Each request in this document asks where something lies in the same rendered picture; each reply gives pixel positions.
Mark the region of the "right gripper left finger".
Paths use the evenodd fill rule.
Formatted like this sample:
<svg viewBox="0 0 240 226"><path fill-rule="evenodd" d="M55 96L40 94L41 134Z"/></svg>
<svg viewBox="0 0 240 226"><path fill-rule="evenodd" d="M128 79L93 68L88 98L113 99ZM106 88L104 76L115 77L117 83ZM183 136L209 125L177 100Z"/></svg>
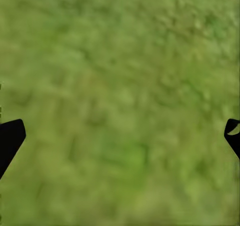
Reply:
<svg viewBox="0 0 240 226"><path fill-rule="evenodd" d="M25 138L25 126L21 119L0 124L0 179Z"/></svg>

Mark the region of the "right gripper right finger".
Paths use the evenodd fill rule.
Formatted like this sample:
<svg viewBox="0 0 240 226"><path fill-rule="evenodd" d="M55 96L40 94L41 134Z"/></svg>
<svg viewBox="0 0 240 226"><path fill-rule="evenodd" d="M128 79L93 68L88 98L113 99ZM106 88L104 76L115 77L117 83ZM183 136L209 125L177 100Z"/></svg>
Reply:
<svg viewBox="0 0 240 226"><path fill-rule="evenodd" d="M228 119L224 131L224 137L240 159L240 121Z"/></svg>

